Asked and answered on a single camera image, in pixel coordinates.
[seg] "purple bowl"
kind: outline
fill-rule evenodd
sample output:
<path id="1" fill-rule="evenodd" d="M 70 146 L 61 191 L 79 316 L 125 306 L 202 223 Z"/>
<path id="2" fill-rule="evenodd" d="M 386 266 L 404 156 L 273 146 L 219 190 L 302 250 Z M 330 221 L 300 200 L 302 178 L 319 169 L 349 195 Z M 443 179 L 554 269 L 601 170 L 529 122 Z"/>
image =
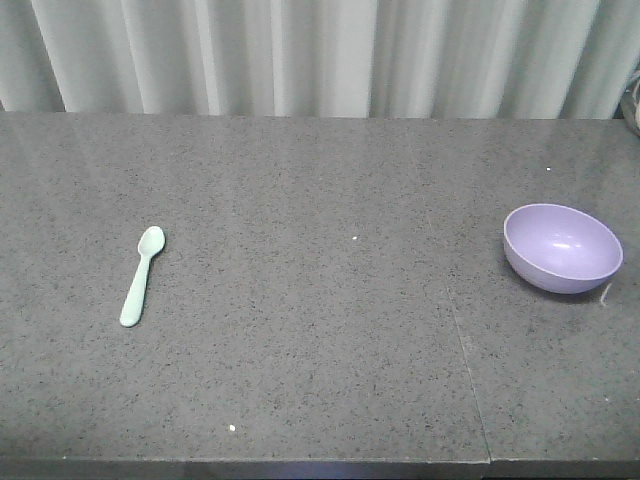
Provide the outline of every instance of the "purple bowl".
<path id="1" fill-rule="evenodd" d="M 504 251 L 522 278 L 554 293 L 591 290 L 622 264 L 622 245 L 605 225 L 548 203 L 525 205 L 507 216 Z"/>

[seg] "speckled stone surface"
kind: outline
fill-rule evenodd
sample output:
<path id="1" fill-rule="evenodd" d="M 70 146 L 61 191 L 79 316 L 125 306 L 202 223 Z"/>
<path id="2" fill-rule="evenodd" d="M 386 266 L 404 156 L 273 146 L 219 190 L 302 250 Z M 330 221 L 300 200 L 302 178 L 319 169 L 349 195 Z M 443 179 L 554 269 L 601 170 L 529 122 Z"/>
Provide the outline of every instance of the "speckled stone surface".
<path id="1" fill-rule="evenodd" d="M 0 114 L 2 472 L 480 477 L 411 125 Z"/>
<path id="2" fill-rule="evenodd" d="M 478 396 L 489 476 L 640 476 L 640 138 L 620 121 L 412 121 L 428 218 Z M 548 294 L 502 251 L 527 203 L 573 206 L 620 238 L 603 288 Z"/>

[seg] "spoon handle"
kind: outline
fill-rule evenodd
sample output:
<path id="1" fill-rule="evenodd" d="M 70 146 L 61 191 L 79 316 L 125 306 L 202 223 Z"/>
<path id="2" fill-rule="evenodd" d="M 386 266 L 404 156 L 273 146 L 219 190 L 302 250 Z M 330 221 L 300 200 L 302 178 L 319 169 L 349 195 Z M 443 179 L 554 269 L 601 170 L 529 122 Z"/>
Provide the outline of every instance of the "spoon handle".
<path id="1" fill-rule="evenodd" d="M 151 258 L 140 255 L 140 263 L 138 269 L 129 287 L 127 299 L 122 306 L 120 313 L 120 324 L 123 327 L 133 327 L 142 313 L 142 305 L 144 303 L 144 293 L 147 288 L 147 274 L 149 273 L 149 262 Z"/>

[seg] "plastic spoon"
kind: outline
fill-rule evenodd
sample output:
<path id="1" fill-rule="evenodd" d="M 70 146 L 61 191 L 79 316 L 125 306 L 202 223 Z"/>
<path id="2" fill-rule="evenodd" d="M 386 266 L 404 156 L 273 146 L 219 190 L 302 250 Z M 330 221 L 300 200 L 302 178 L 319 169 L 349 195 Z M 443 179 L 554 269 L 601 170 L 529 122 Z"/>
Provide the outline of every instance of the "plastic spoon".
<path id="1" fill-rule="evenodd" d="M 149 263 L 151 258 L 164 247 L 164 233 L 160 227 L 149 227 L 142 234 L 138 243 L 138 253 L 140 253 L 140 263 L 133 277 L 133 282 L 129 288 L 127 299 L 122 306 L 120 313 L 120 324 L 123 327 L 133 327 L 142 313 L 144 303 L 144 293 L 147 288 L 147 275 L 149 273 Z"/>

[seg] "white curtain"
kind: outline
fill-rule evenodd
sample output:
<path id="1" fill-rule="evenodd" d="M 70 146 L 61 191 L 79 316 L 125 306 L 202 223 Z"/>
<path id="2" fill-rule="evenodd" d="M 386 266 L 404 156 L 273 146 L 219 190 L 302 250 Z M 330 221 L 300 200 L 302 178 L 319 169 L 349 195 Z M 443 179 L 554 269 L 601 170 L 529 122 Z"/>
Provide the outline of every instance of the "white curtain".
<path id="1" fill-rule="evenodd" d="M 0 0 L 5 110 L 611 118 L 638 0 Z"/>

